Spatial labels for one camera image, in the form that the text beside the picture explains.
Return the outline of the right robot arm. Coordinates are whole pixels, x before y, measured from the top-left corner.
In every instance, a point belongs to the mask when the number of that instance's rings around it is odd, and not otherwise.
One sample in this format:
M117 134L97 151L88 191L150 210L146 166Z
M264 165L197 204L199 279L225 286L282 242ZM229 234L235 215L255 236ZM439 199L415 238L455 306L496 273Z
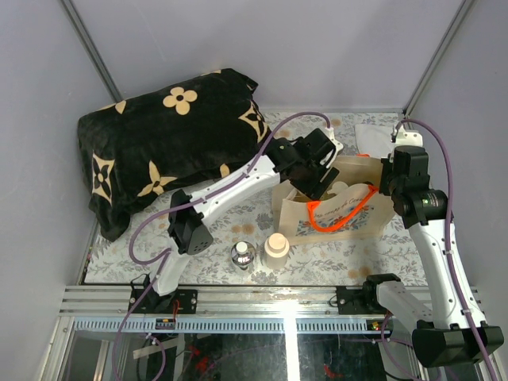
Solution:
M426 307L394 274L370 275L362 303L371 313L391 312L411 335L426 368L475 364L504 343L502 330L489 325L468 285L456 247L455 228L447 221L448 197L430 186L424 148L398 146L381 161L380 192L416 245L428 283Z

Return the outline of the clear glass bottle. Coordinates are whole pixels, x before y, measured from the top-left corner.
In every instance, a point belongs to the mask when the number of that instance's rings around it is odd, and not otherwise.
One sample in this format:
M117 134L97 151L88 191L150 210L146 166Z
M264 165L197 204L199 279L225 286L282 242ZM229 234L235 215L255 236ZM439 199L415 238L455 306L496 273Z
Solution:
M231 262L241 274L251 271L255 266L256 250L246 241L238 241L231 249Z

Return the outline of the beige canvas tote bag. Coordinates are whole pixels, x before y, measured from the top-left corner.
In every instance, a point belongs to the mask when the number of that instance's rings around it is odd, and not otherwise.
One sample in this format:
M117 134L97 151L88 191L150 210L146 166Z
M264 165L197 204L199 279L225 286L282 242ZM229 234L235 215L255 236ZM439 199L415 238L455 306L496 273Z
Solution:
M312 201L287 181L273 188L275 231L290 245L379 237L394 217L391 198L379 193L381 159L339 156L333 167L333 183L348 189L331 199Z

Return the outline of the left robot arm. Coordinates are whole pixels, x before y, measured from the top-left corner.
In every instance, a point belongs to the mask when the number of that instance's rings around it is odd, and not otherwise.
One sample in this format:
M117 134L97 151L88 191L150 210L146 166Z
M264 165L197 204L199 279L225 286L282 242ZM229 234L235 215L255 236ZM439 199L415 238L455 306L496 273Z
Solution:
M285 181L317 201L339 173L332 162L342 148L331 127L314 129L294 141L270 137L251 160L231 175L192 194L176 191L168 211L169 245L145 278L142 289L131 294L130 309L137 314L172 314L180 309L176 294L179 278L190 258L212 245L209 227L222 214Z

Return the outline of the green pump bottle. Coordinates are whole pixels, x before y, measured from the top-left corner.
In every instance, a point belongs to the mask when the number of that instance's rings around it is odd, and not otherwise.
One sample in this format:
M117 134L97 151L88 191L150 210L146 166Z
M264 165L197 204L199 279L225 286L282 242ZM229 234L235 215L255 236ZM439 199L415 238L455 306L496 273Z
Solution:
M329 188L326 190L326 192L321 196L321 200L325 201L331 199L347 189L348 189L347 183L336 181L333 184L331 184Z

